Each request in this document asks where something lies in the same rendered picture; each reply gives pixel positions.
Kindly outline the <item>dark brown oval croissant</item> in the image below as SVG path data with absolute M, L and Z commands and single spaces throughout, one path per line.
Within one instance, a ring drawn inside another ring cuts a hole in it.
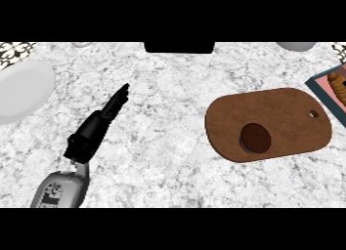
M 271 135 L 259 123 L 249 123 L 241 130 L 240 144 L 250 153 L 265 153 L 271 147 Z

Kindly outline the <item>brown wooden cutting board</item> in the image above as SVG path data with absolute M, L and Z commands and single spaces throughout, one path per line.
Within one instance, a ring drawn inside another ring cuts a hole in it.
M 271 135 L 265 153 L 250 153 L 241 147 L 240 134 L 249 123 L 259 123 Z M 204 128 L 215 151 L 238 163 L 318 150 L 331 138 L 323 107 L 315 98 L 294 88 L 219 97 L 206 110 Z

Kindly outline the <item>teal-rimmed pink cardboard box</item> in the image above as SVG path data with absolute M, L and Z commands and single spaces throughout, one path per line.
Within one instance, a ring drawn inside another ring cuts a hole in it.
M 340 124 L 346 128 L 346 106 L 337 100 L 327 81 L 327 74 L 333 72 L 336 72 L 346 78 L 346 63 L 312 76 L 306 81 L 306 85 L 317 95 L 317 98 L 323 102 L 324 106 L 330 110 L 331 114 L 334 115 L 336 119 L 339 120 Z

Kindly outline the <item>black appliance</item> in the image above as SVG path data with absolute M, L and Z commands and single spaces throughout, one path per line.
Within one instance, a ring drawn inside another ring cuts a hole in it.
M 145 42 L 143 47 L 149 53 L 210 54 L 215 43 Z

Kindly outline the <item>white round plate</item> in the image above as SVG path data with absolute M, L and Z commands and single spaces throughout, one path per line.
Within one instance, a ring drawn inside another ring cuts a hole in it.
M 0 72 L 0 125 L 31 115 L 55 88 L 52 66 L 38 61 L 19 62 Z

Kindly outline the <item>grey rounded vessel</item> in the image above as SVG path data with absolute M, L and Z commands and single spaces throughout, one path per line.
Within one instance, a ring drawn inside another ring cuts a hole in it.
M 315 46 L 315 42 L 278 42 L 277 45 L 293 52 L 306 52 Z

